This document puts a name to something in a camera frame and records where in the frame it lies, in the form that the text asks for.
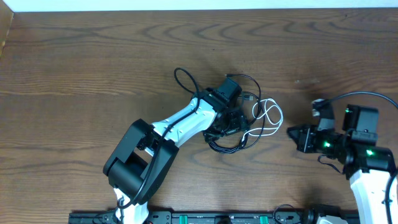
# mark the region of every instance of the brown table surface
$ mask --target brown table surface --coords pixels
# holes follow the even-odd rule
[[[398,10],[17,13],[0,59],[0,222],[66,223],[74,210],[113,208],[102,167],[129,125],[165,119],[189,102],[175,67],[202,87],[217,87],[225,73],[251,75],[285,120],[277,134],[233,155],[212,151],[197,134],[150,205],[356,209],[345,177],[297,152],[285,130],[315,124],[317,98],[368,90],[398,100]],[[398,158],[398,111],[371,96],[345,98],[334,104],[337,129],[347,103],[379,108],[378,145]]]

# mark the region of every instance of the green led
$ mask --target green led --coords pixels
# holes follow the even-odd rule
[[[374,152],[370,149],[366,150],[366,153],[368,154],[368,156],[373,156]]]

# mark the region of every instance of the wooden tabletop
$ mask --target wooden tabletop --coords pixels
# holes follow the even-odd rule
[[[316,124],[310,102],[318,98],[368,90],[398,101],[398,10],[16,14],[0,59],[0,222],[66,223],[75,210],[114,208],[102,167],[132,122],[159,121],[188,105],[175,67],[203,88],[217,87],[225,73],[254,77],[282,107],[284,123],[233,155],[212,151],[197,134],[180,147],[150,205],[356,209],[345,177],[318,155],[297,152],[285,130]],[[334,104],[337,129],[347,103],[379,108],[377,145],[398,158],[398,111],[371,96],[345,98]]]

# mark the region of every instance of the white cord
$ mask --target white cord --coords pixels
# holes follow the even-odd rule
[[[243,134],[242,141],[244,140],[244,138],[245,138],[245,136],[246,136],[247,134],[249,134],[249,135],[251,135],[251,136],[254,136],[254,137],[258,137],[258,136],[259,136],[258,134],[252,134],[251,132],[252,132],[252,131],[261,130],[261,129],[263,129],[263,130],[274,130],[274,132],[272,132],[272,133],[270,133],[270,134],[262,134],[261,136],[270,136],[270,135],[273,135],[273,134],[275,134],[275,133],[278,131],[278,129],[280,128],[280,126],[281,126],[282,123],[284,122],[284,114],[283,114],[283,112],[282,112],[282,109],[281,109],[281,108],[279,107],[279,105],[275,102],[275,100],[272,99],[272,98],[268,98],[268,99],[261,100],[260,103],[263,102],[263,101],[265,101],[265,102],[264,102],[264,110],[265,110],[265,112],[264,112],[261,116],[259,116],[258,118],[256,118],[256,119],[260,119],[260,118],[262,118],[262,117],[265,115],[265,116],[267,116],[268,122],[269,122],[271,125],[274,125],[274,126],[277,125],[277,127],[273,127],[273,128],[264,128],[264,129],[263,129],[263,128],[254,128],[254,129],[252,129],[252,130],[246,131],[246,132]],[[270,107],[267,109],[267,102],[268,102],[268,101],[271,101],[271,102],[273,102],[274,104],[273,104],[272,106],[270,106]],[[253,105],[253,109],[252,109],[253,118],[256,117],[256,116],[254,115],[254,109],[255,109],[256,105],[257,105],[257,103],[256,103],[255,105]],[[269,116],[268,116],[268,111],[271,110],[271,108],[273,108],[273,107],[276,107],[276,108],[279,110],[279,113],[280,113],[280,119],[279,119],[279,121],[276,122],[276,123],[273,123],[272,120],[271,120],[271,119],[269,118]]]

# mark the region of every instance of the green clip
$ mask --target green clip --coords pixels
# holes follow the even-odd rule
[[[188,216],[180,215],[180,224],[188,224]]]
[[[268,224],[268,223],[269,222],[268,222],[268,217],[267,216],[260,216],[260,224]]]

